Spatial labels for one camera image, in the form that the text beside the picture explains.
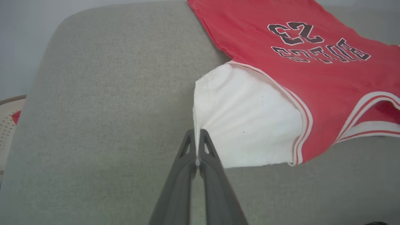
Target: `white fabric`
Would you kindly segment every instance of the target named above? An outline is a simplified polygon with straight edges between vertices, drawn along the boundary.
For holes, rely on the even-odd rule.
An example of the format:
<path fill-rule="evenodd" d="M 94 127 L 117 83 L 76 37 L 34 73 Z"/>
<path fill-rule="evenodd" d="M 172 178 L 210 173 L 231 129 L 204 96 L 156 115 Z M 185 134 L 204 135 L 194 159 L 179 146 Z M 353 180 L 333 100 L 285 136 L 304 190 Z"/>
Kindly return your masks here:
<path fill-rule="evenodd" d="M 193 118 L 196 143 L 206 129 L 225 168 L 292 163 L 302 129 L 300 112 L 269 78 L 235 64 L 196 81 Z"/>

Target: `red jersey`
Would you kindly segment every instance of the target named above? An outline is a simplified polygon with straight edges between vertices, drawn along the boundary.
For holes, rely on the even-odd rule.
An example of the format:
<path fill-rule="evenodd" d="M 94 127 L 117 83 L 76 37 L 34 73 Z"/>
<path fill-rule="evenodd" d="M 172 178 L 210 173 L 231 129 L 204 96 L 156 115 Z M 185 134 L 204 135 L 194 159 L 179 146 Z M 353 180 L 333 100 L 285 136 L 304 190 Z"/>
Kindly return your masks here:
<path fill-rule="evenodd" d="M 269 77 L 301 112 L 294 165 L 355 137 L 400 137 L 399 46 L 361 37 L 314 0 L 188 2 L 231 63 Z"/>

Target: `red fabric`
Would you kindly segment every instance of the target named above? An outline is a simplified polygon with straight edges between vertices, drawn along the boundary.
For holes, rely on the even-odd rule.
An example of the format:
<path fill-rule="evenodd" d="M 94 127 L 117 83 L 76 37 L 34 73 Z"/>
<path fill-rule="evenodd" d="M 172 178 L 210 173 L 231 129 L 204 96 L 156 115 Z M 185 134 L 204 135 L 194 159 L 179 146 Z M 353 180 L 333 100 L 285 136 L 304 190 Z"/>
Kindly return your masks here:
<path fill-rule="evenodd" d="M 18 112 L 14 113 L 13 115 L 11 115 L 12 120 L 14 121 L 14 123 L 17 125 L 18 124 L 18 120 L 20 119 L 20 114 L 21 114 L 21 110 L 19 110 Z"/>
<path fill-rule="evenodd" d="M 219 49 L 236 62 L 262 70 L 304 102 L 299 110 L 305 111 L 303 124 L 310 132 L 300 137 L 305 140 L 302 160 L 294 164 L 340 141 L 344 128 L 365 121 L 400 123 L 400 47 L 359 36 L 314 0 L 188 2 Z M 357 105 L 366 99 L 366 104 Z M 381 103 L 369 108 L 374 100 Z M 358 111 L 364 115 L 352 118 Z M 347 121 L 356 123 L 346 125 Z M 388 134 L 400 135 L 398 131 L 395 127 Z"/>

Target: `black object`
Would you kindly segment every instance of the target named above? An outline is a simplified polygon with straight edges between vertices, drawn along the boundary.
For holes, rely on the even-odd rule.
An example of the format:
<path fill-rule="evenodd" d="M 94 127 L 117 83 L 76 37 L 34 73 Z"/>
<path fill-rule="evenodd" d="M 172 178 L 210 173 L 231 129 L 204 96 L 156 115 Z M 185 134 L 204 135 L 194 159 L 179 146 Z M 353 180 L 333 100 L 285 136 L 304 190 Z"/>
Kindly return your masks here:
<path fill-rule="evenodd" d="M 208 132 L 200 130 L 196 157 L 194 130 L 188 130 L 154 208 L 149 225 L 189 225 L 190 188 L 197 168 L 204 179 L 207 225 L 247 225 Z"/>

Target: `clothing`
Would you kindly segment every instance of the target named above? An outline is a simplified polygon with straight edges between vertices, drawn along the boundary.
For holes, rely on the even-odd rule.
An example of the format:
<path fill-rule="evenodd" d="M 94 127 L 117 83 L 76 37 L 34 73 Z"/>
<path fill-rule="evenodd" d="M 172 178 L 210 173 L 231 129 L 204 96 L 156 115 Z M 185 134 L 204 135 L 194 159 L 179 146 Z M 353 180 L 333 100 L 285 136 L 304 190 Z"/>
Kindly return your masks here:
<path fill-rule="evenodd" d="M 300 111 L 293 165 L 355 137 L 400 137 L 400 47 L 359 36 L 314 0 L 188 2 L 219 49 Z"/>

